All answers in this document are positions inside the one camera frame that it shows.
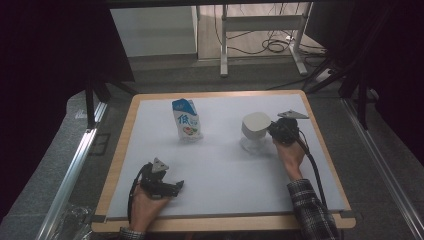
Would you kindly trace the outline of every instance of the sleeve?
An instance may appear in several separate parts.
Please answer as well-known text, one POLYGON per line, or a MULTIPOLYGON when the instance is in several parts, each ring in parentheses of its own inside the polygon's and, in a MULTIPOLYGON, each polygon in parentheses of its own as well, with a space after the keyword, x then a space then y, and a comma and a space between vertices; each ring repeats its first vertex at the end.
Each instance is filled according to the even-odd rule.
POLYGON ((336 223, 327 208, 318 199, 307 179, 287 185, 293 202, 294 213, 305 239, 339 239, 336 223))
POLYGON ((118 240, 144 240, 145 234, 131 231, 128 228, 121 227, 118 240))

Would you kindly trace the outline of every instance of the wooden frame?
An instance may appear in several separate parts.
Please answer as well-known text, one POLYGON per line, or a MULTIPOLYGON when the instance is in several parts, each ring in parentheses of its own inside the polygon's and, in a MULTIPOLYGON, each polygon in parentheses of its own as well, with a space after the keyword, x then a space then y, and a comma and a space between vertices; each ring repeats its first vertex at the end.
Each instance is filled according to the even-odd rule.
MULTIPOLYGON (((128 221, 108 221, 105 216, 108 212, 112 196, 114 194, 121 168, 125 159, 127 146, 134 126, 137 110, 143 100, 179 99, 179 98, 207 98, 207 97, 239 97, 239 96, 266 96, 280 94, 299 94, 308 111, 309 118, 315 128, 317 137, 322 146, 328 166, 334 176, 336 185, 344 200, 346 209, 350 212, 351 207, 334 168, 330 154, 328 153, 324 139, 319 131, 316 119, 312 113, 308 99, 300 90, 278 91, 242 91, 242 92, 199 92, 199 93, 166 93, 166 94, 139 94, 134 96, 119 142, 112 160, 111 167, 96 209, 95 219, 103 218, 102 222, 93 222, 94 232, 118 232, 120 227, 127 227, 128 221)), ((353 228, 356 224, 354 216, 342 217, 341 213, 333 213, 337 228, 353 228)), ((157 219, 149 227, 150 232, 196 232, 196 231, 242 231, 242 230, 290 230, 299 229, 297 220, 293 214, 278 216, 249 216, 249 217, 199 217, 181 219, 157 219)))

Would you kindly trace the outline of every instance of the person's right hand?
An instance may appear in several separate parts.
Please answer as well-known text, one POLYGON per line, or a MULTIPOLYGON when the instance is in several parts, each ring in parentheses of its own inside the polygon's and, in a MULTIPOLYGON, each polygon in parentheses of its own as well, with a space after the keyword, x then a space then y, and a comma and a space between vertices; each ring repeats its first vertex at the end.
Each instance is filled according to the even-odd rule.
POLYGON ((300 164, 302 164, 305 157, 305 151, 298 142, 291 145, 286 145, 273 139, 272 142, 277 147, 278 157, 283 162, 287 174, 291 181, 302 179, 302 172, 300 171, 300 164))
POLYGON ((137 184, 134 190, 134 198, 131 208, 131 223, 129 229, 145 233, 150 223, 171 200, 170 197, 151 199, 147 193, 137 184))

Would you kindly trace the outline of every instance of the gray floor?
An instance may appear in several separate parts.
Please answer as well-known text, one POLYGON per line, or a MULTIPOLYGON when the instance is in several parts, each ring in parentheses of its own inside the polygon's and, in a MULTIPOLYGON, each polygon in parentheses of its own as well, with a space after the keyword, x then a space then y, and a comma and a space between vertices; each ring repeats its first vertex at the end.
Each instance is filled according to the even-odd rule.
MULTIPOLYGON (((229 77, 220 78, 219 62, 191 58, 131 59, 140 93, 266 90, 301 79, 291 58, 232 59, 229 77)), ((299 89, 302 83, 284 89, 299 89)), ((357 225, 345 230, 345 239, 415 239, 394 202, 364 143, 347 114, 337 89, 340 82, 309 95, 314 115, 339 174, 357 225)), ((70 198, 75 206, 97 205, 113 152, 119 139, 131 96, 109 85, 112 99, 99 126, 98 137, 70 198)), ((68 102, 68 114, 38 170, 0 227, 0 239, 34 239, 72 160, 86 123, 77 118, 84 110, 84 93, 68 102)), ((418 213, 424 215, 424 169, 368 106, 370 133, 418 213)), ((72 239, 62 236, 59 239, 72 239)), ((281 232, 244 235, 243 239, 281 239, 281 232)), ((101 239, 91 234, 92 239, 101 239)), ((154 234, 158 239, 183 239, 180 234, 154 234)))

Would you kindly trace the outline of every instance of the white surface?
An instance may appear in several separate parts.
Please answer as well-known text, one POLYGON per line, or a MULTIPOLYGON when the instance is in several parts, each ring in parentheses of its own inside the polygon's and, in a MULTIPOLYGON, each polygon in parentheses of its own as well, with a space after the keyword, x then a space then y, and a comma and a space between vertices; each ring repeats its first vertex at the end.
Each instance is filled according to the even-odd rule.
POLYGON ((111 9, 127 57, 197 52, 196 7, 111 9))
MULTIPOLYGON (((133 179, 155 157, 170 167, 164 182, 185 181, 180 194, 162 211, 162 216, 292 211, 286 187, 289 179, 269 134, 264 151, 257 155, 243 150, 239 140, 242 119, 252 112, 264 112, 274 121, 278 113, 290 109, 307 115, 299 95, 194 98, 204 135, 194 143, 179 141, 173 100, 141 102, 109 218, 126 216, 133 179)), ((302 119, 298 123, 317 162, 329 209, 344 209, 311 121, 302 119)), ((309 160, 304 160, 301 170, 319 195, 309 160)))

